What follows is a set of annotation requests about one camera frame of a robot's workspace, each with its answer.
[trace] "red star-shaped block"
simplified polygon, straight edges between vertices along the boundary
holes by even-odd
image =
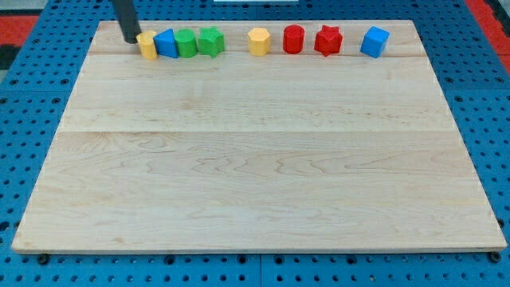
[[[322,26],[322,30],[316,35],[315,51],[321,52],[325,57],[332,53],[339,53],[343,36],[340,27]]]

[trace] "green block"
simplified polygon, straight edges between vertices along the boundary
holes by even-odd
[[[175,44],[180,57],[194,57],[197,54],[197,41],[190,29],[181,29],[175,34]]]
[[[216,57],[219,53],[225,51],[225,38],[218,28],[212,26],[210,28],[201,28],[200,37],[198,37],[198,45],[200,53]]]

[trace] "red cylinder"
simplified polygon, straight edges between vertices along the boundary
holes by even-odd
[[[290,25],[284,29],[284,51],[295,54],[303,50],[304,29],[299,25]]]

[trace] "blue pegboard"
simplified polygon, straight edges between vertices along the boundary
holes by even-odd
[[[414,20],[508,238],[510,78],[462,1],[214,6],[210,0],[138,0],[135,5],[144,20]],[[492,256],[67,255],[51,256],[44,265],[44,257],[14,253],[10,243],[101,19],[115,19],[110,1],[50,0],[0,85],[0,285],[510,285],[508,250]]]

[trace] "green star-shaped block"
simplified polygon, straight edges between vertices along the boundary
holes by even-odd
[[[218,28],[201,28],[200,37],[198,37],[200,53],[216,57],[219,53],[225,51],[225,38]]]

